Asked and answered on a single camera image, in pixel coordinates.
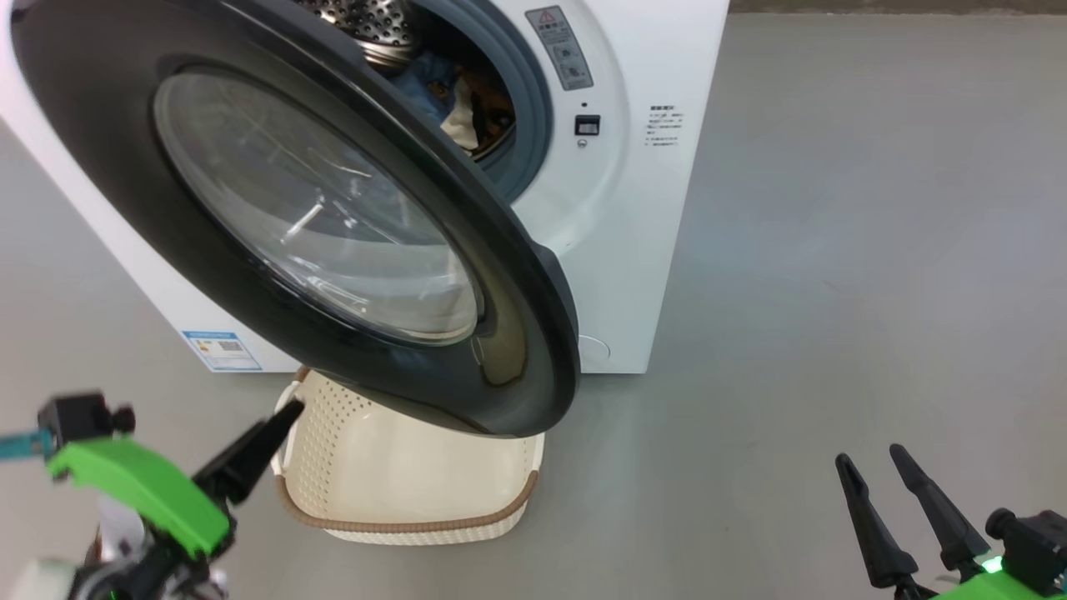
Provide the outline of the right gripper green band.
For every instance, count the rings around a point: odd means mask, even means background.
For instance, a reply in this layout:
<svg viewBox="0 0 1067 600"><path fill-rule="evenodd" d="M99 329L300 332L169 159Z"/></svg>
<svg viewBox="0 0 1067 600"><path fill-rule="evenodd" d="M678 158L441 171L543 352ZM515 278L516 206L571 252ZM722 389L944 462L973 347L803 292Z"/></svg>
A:
<svg viewBox="0 0 1067 600"><path fill-rule="evenodd" d="M915 583L914 558L885 526L850 456L838 453L834 465L873 588L894 588L895 599L1044 599L1044 552L1005 552L997 558L999 569L987 570L987 563L977 559L990 551L990 544L977 528L902 444L892 444L890 456L929 521L940 547L939 558L946 569L961 573L961 579L947 593L934 593Z"/></svg>

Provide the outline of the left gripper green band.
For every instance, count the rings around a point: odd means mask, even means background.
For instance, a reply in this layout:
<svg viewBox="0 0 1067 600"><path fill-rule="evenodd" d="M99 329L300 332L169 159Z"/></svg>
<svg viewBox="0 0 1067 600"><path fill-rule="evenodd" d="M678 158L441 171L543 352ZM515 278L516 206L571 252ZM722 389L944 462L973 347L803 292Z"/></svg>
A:
<svg viewBox="0 0 1067 600"><path fill-rule="evenodd" d="M243 504L303 410L304 402L289 400L270 419L255 422L202 467L193 481L170 459L130 437L70 442L46 468L51 476L66 475L75 485L96 488L131 508L170 535L190 558L211 556L230 532L228 516L213 500Z"/></svg>

